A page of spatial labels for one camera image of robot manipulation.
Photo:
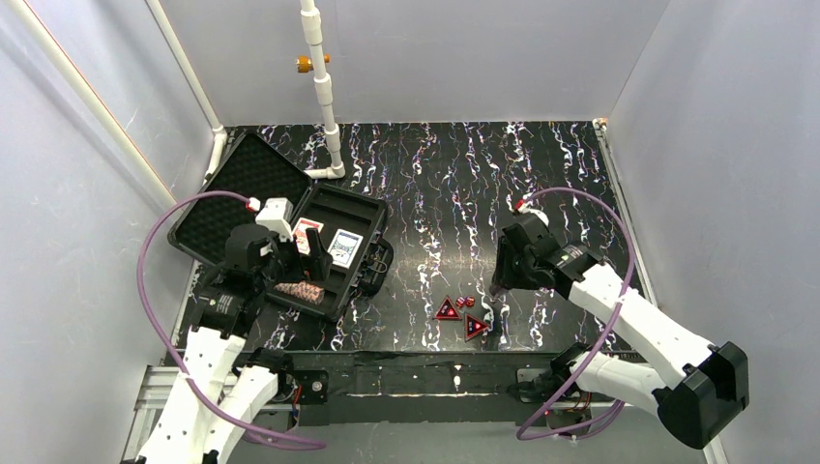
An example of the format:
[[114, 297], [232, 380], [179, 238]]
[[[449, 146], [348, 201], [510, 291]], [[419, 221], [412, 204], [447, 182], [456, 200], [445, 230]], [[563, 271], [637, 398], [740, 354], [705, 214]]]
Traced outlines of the red dice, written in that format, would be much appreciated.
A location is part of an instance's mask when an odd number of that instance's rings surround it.
[[455, 300], [457, 307], [472, 307], [476, 303], [474, 296], [459, 296]]

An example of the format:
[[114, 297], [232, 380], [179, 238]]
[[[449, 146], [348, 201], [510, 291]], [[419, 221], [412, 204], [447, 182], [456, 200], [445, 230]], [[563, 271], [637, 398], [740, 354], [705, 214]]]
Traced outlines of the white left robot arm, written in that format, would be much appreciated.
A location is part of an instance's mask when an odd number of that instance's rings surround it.
[[144, 283], [150, 244], [159, 232], [155, 223], [137, 258], [137, 291], [146, 316], [175, 359], [179, 371], [160, 418], [131, 463], [227, 463], [243, 438], [275, 450], [315, 451], [319, 440], [254, 425], [262, 406], [273, 399], [284, 377], [283, 355], [269, 353], [258, 364], [243, 367], [237, 383], [221, 397], [228, 375], [246, 340], [236, 334], [200, 327], [189, 332], [184, 356], [159, 325]]

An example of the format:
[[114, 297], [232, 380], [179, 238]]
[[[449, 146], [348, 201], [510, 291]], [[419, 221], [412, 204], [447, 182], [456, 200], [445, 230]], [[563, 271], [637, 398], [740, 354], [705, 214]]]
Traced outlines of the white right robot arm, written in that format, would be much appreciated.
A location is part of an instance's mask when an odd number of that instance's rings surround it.
[[626, 362], [576, 342], [546, 372], [519, 381], [521, 400], [599, 393], [659, 419], [680, 443], [706, 448], [749, 404], [749, 361], [737, 344], [716, 345], [661, 312], [624, 285], [616, 271], [580, 243], [562, 245], [541, 213], [525, 213], [500, 235], [495, 293], [552, 290], [602, 321], [644, 363]]

